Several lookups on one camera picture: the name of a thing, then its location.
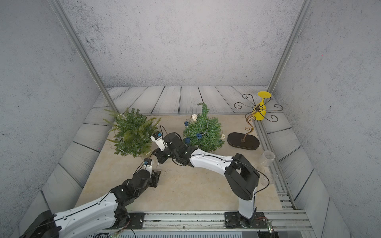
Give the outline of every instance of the wire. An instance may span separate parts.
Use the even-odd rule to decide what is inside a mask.
[[[132,220],[130,219],[130,220],[128,221],[128,223],[127,223],[124,227],[122,227],[122,229],[120,229],[120,230],[118,230],[118,231],[112,233],[111,235],[108,236],[108,238],[110,238],[110,237],[114,237],[114,236],[118,235],[120,232],[124,231],[124,230],[128,227],[128,225],[130,224],[131,221],[132,221]]]
[[[24,232],[24,234],[22,234],[19,238],[24,237],[24,235],[26,235],[27,233],[29,233],[29,232],[31,232],[31,231],[33,231],[33,230],[39,228],[39,227],[43,227],[44,225],[48,225],[48,224],[50,224],[50,223],[56,222],[56,221],[61,220],[61,219],[63,219],[63,217],[61,217],[60,219],[53,220],[53,221],[51,221],[51,222],[47,222],[47,223],[45,223],[45,224],[39,225],[39,226],[34,227],[34,228],[32,228],[32,229],[29,229],[29,230],[27,230],[26,232]]]
[[[164,129],[165,133],[168,135],[168,132],[166,131],[166,129],[164,128],[164,126],[160,125],[160,131],[162,132],[162,137],[163,137],[163,145],[166,146],[166,142],[164,141],[164,134],[163,134],[163,130],[162,128]]]
[[[254,167],[252,167],[252,166],[249,166],[249,165],[247,165],[247,164],[244,164],[244,163],[242,163],[242,162],[240,162],[240,161],[234,160],[234,162],[236,162],[236,163],[240,163],[240,164],[243,164],[243,165],[246,165],[246,166],[248,166],[248,167],[250,167],[250,168],[256,170],[257,172],[260,172],[263,176],[265,176],[265,177],[267,178],[268,184],[266,185],[266,187],[264,187],[263,189],[260,189],[260,190],[256,191],[256,192],[253,194],[254,196],[255,196],[256,193],[258,193],[258,192],[264,190],[265,188],[267,188],[267,187],[270,185],[270,180],[269,180],[269,178],[268,178],[264,173],[262,173],[261,171],[257,170],[256,168],[254,168]]]
[[[176,132],[174,132],[179,138],[180,138],[180,140],[182,141],[182,139],[181,139],[181,136],[179,135],[179,134],[177,134]]]
[[[218,156],[214,156],[214,155],[207,155],[207,154],[205,154],[205,155],[197,154],[197,155],[215,157],[215,158],[220,159],[220,160],[222,160],[222,161],[224,161],[224,162],[233,162],[233,161],[234,161],[234,160],[223,160],[223,159],[221,159],[220,157],[218,157]]]
[[[144,164],[145,161],[146,161],[146,160],[144,160],[144,161],[137,167],[137,169],[135,170],[134,173],[136,173],[138,170],[140,170],[140,169],[143,167],[143,164]]]
[[[135,234],[135,232],[132,230],[132,229],[130,229],[133,233],[134,233],[134,237],[136,238],[136,234]]]
[[[184,166],[183,164],[178,164],[178,163],[176,163],[176,162],[174,161],[174,158],[172,158],[172,161],[173,161],[176,165],[178,165],[178,166]]]
[[[98,234],[96,234],[95,236],[94,236],[94,238],[99,238],[101,235],[109,235],[109,233],[107,232],[103,232],[103,233],[98,233]]]
[[[235,225],[226,225],[226,223],[224,224],[224,227],[225,228],[231,228],[231,227],[235,227]]]

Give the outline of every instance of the beige marble tabletop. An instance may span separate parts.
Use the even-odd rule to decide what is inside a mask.
[[[158,116],[168,133],[177,132],[182,135],[184,121],[190,116]],[[243,115],[216,115],[222,124],[222,132],[246,133],[247,126]],[[214,153],[224,156],[243,154],[252,164],[258,164],[263,153],[260,146],[257,150],[244,150],[230,146],[226,142],[221,149]],[[106,194],[111,188],[130,179],[136,168],[142,163],[142,158],[115,155],[114,143],[106,141],[93,170],[82,190],[76,206],[80,206]],[[218,173],[203,168],[178,166],[171,160],[158,165],[156,158],[154,169],[161,170],[157,188],[149,187],[139,198],[127,206],[129,211],[233,211],[238,209],[238,197],[231,190],[226,178]],[[258,189],[264,186],[259,183]],[[282,210],[275,185],[256,194],[255,205],[259,210]]]

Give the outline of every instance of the gray wooden plank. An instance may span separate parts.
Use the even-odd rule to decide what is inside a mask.
[[[82,124],[73,141],[100,152],[110,129],[111,126]]]
[[[231,109],[233,109],[234,112],[240,113],[240,112],[252,112],[253,111],[253,109],[251,108],[251,106],[253,106],[253,104],[249,100],[244,99],[242,97],[242,94],[240,94],[232,86],[216,86],[216,89],[222,95],[222,97],[225,99],[227,104],[229,104]],[[237,109],[234,107],[234,104],[236,102],[242,102],[246,105],[249,105],[250,107],[247,107],[245,105],[240,104],[242,106],[242,108]]]
[[[147,89],[147,87],[133,87],[114,100],[120,112],[125,112]]]
[[[304,209],[317,238],[322,237],[330,196],[315,171],[297,196],[298,209]]]
[[[198,114],[202,112],[202,106],[198,103],[202,102],[201,94],[198,87],[182,86],[180,98],[180,113]]]
[[[92,108],[87,114],[87,117],[83,121],[83,123],[86,124],[97,124],[97,125],[109,125],[107,122],[105,122],[103,119],[107,119],[111,123],[114,121],[114,117],[110,116],[110,112],[105,111],[111,110],[111,107],[96,107]]]
[[[111,98],[115,100],[118,98],[123,92],[127,91],[129,87],[114,87],[108,90]],[[95,103],[93,107],[107,107],[109,104],[107,103],[106,99],[104,98],[103,94],[100,93],[98,98],[95,100]]]
[[[178,113],[181,87],[164,87],[152,113]]]
[[[229,104],[214,86],[199,87],[202,100],[207,104],[209,112],[224,113],[233,112]]]
[[[283,113],[269,113],[268,112],[266,113],[266,118],[268,118],[269,120],[276,120],[275,117],[273,117],[274,119],[271,119],[272,115],[278,118],[277,122],[270,122],[270,121],[267,121],[266,119],[262,121],[267,133],[274,133],[277,131],[282,131],[282,130],[291,128],[290,123],[288,122],[286,116]]]
[[[72,142],[59,163],[82,185],[85,186],[87,178],[99,156],[99,152]]]
[[[262,86],[232,86],[235,88],[241,95],[248,93],[251,94],[254,98],[255,104],[258,104],[262,101],[262,98],[258,96],[260,91],[266,91]]]
[[[258,104],[262,101],[262,98],[258,96],[258,92],[260,91],[266,91],[266,88],[264,89],[263,86],[233,86],[240,94],[251,94],[254,98],[255,104]],[[266,109],[267,110],[279,110],[279,108],[276,108],[274,105],[278,104],[278,102],[272,97],[272,100],[266,103]]]
[[[327,217],[325,219],[323,238],[351,238],[351,233],[334,202],[330,199]]]
[[[278,131],[269,134],[274,153],[278,160],[283,159],[286,155],[296,150],[300,146],[294,131],[291,129]]]
[[[300,147],[282,159],[280,166],[286,177],[291,193],[295,197],[302,189],[313,169],[303,147]]]
[[[19,232],[21,235],[29,228],[38,215],[47,210],[49,210],[49,207],[41,191],[39,191],[19,223]]]
[[[74,208],[82,187],[61,165],[57,165],[42,188],[52,213]]]
[[[131,108],[139,109],[140,113],[151,113],[158,102],[163,89],[163,86],[148,87],[131,105]]]

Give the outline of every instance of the black mounting plate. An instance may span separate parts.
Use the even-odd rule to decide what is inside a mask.
[[[245,134],[233,132],[227,136],[227,142],[232,147],[237,147],[245,150],[256,150],[259,147],[259,140],[257,137],[252,135],[247,135],[245,138],[245,142],[242,142]]]
[[[126,227],[126,229],[133,229],[133,230],[140,230],[143,228],[143,222],[144,222],[144,212],[134,212],[128,213],[130,215],[130,218],[125,217],[123,219],[117,220],[114,225],[108,229],[122,229],[128,221],[131,219],[130,223]]]
[[[262,219],[258,220],[258,217],[264,217],[263,212],[255,212],[252,219],[249,221],[250,224],[247,224],[247,219],[240,218],[238,212],[225,212],[225,227],[226,228],[251,228],[251,229],[267,229],[266,221]]]

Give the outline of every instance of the vertical metal post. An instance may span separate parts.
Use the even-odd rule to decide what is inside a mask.
[[[84,64],[86,65],[87,69],[89,70],[91,76],[93,77],[95,83],[98,85],[101,93],[103,94],[104,98],[110,105],[110,107],[118,112],[117,107],[114,104],[114,101],[112,100],[109,92],[107,91],[106,87],[103,84],[103,81],[101,80],[101,77],[99,76],[98,72],[96,71],[93,63],[91,62],[89,56],[87,55],[85,48],[83,47],[81,41],[79,40],[76,32],[74,31],[73,26],[71,25],[69,19],[67,18],[67,15],[60,4],[59,0],[48,0],[51,8],[56,13],[56,16],[60,23],[62,24],[63,28],[65,29],[67,35],[69,36],[70,40],[73,42],[75,48],[77,49],[77,52],[79,53],[79,56],[83,60]]]
[[[288,42],[286,44],[286,47],[283,51],[282,56],[280,57],[279,63],[277,68],[275,69],[274,75],[272,76],[272,79],[269,83],[269,86],[267,88],[267,92],[271,93],[274,91],[275,85],[277,84],[280,74],[282,73],[282,70],[287,62],[288,57],[290,56],[291,50],[293,45],[295,44],[298,35],[300,33],[300,30],[302,29],[304,20],[307,17],[307,14],[309,10],[311,9],[313,0],[304,0],[302,4],[302,8],[300,9],[299,15],[296,19],[295,25],[292,28],[290,37],[288,38]]]

